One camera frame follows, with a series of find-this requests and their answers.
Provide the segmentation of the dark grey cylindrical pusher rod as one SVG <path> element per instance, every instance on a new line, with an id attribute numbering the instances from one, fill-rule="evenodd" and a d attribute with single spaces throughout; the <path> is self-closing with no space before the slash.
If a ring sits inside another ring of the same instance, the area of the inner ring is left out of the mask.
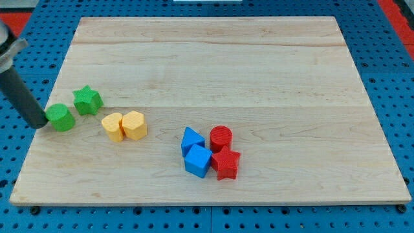
<path id="1" fill-rule="evenodd" d="M 1 73 L 1 92 L 31 128 L 47 125 L 43 108 L 13 67 Z"/>

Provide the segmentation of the silver metal rod mount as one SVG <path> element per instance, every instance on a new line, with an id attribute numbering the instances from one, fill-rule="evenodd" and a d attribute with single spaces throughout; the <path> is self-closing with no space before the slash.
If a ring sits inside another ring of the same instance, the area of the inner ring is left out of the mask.
<path id="1" fill-rule="evenodd" d="M 14 56 L 28 47 L 28 41 L 17 37 L 10 27 L 1 21 L 1 73 L 11 68 Z"/>

